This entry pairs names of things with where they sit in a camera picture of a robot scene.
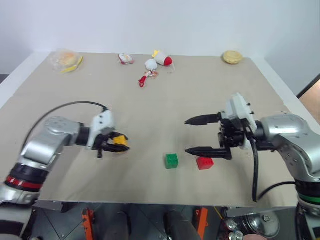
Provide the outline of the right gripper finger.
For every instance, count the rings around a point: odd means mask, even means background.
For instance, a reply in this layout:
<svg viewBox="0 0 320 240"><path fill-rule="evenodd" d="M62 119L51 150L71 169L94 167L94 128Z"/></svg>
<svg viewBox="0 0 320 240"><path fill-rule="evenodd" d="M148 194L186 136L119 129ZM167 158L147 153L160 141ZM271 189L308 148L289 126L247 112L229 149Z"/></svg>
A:
<svg viewBox="0 0 320 240"><path fill-rule="evenodd" d="M206 114L192 117L185 121L186 125L204 126L208 124L218 123L221 120L221 113Z"/></svg>
<svg viewBox="0 0 320 240"><path fill-rule="evenodd" d="M225 148L212 148L210 146L198 146L185 150L186 153L204 157L204 158L223 158L227 157L227 150Z"/></svg>

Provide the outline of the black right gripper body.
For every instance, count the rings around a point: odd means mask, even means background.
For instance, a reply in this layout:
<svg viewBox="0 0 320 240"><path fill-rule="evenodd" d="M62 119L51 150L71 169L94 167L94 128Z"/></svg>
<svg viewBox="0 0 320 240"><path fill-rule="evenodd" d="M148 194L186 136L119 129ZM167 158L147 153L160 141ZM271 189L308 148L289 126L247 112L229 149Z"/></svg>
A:
<svg viewBox="0 0 320 240"><path fill-rule="evenodd" d="M217 158L231 160L231 148L247 149L249 141L243 129L236 128L232 121L227 118L225 112L219 112L218 118L220 122L220 132L218 133L220 149Z"/></svg>

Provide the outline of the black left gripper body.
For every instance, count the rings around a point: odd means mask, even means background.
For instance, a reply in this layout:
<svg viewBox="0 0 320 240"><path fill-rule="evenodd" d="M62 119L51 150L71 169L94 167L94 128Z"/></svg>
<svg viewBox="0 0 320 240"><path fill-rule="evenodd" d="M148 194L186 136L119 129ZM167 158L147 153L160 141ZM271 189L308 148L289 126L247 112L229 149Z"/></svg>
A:
<svg viewBox="0 0 320 240"><path fill-rule="evenodd" d="M97 151L97 158L101 159L103 157L103 151L115 153L116 149L113 144L108 143L109 139L113 140L116 136L114 131L108 134L100 133L94 140L92 150Z"/></svg>

